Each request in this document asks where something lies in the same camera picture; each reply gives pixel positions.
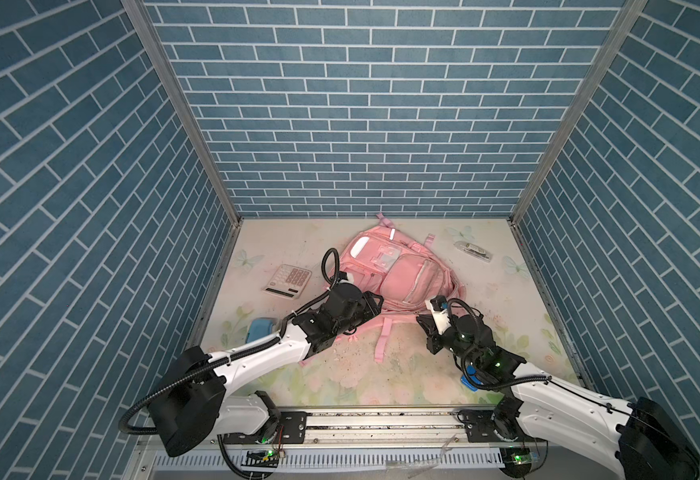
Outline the pink student backpack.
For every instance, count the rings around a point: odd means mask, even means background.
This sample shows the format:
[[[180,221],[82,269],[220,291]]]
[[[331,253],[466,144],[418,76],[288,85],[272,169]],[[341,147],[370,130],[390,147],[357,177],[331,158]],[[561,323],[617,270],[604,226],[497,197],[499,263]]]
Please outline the pink student backpack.
[[[334,343],[341,337],[378,328],[380,337],[374,358],[380,362],[384,359],[393,326],[404,323],[418,325],[418,315],[431,314],[426,302],[433,297],[442,295],[450,300],[464,296],[463,283],[454,270],[431,250],[432,242],[432,237],[423,243],[415,240],[380,215],[377,226],[356,235],[343,251],[331,248],[324,254],[321,273],[326,283],[327,277],[337,271],[345,271],[353,276],[351,283],[362,292],[370,291],[384,297],[380,315],[354,333],[338,336]],[[292,315],[292,324],[295,325],[293,321],[298,315],[323,304],[331,289],[327,283],[324,294]]]

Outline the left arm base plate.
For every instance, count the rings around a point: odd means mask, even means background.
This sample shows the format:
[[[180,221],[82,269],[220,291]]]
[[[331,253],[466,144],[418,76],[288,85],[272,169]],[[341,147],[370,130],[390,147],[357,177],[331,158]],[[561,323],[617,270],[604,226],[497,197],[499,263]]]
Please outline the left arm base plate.
[[[289,445],[303,444],[308,415],[305,411],[285,411],[270,418],[252,434],[240,432],[223,435],[226,445]]]

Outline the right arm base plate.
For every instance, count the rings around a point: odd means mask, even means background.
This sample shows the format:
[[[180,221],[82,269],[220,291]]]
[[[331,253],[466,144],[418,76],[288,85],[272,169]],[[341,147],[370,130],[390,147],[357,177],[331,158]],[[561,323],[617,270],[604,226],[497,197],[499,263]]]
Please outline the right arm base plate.
[[[515,419],[492,409],[462,409],[455,414],[470,443],[533,443],[539,438],[527,435]]]

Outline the pink white calculator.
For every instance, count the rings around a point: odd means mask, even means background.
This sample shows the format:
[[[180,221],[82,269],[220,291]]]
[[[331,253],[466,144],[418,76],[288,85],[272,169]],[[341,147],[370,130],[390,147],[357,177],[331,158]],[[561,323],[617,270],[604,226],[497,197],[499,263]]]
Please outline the pink white calculator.
[[[299,298],[312,277],[312,271],[282,264],[267,282],[264,291],[288,299]]]

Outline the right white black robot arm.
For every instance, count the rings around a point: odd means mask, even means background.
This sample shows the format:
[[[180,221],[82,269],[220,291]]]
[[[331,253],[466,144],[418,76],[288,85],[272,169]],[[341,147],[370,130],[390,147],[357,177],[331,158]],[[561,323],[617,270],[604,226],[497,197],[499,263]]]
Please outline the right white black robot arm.
[[[473,313],[425,313],[417,322],[427,348],[449,351],[474,390],[503,398],[493,413],[508,441],[548,440],[608,468],[622,479],[697,479],[700,456],[661,404],[609,397],[562,380],[499,346]]]

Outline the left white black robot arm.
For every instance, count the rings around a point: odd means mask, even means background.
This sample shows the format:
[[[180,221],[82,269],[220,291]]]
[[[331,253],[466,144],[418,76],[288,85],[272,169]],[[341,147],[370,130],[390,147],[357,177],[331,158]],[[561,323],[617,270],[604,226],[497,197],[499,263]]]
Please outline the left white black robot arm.
[[[242,435],[267,442],[278,435],[281,412],[263,391],[236,393],[282,367],[332,347],[379,316],[384,298],[351,283],[328,290],[324,301],[292,315],[281,329],[229,351],[206,353],[192,347],[180,355],[147,404],[166,453],[183,455],[210,435]]]

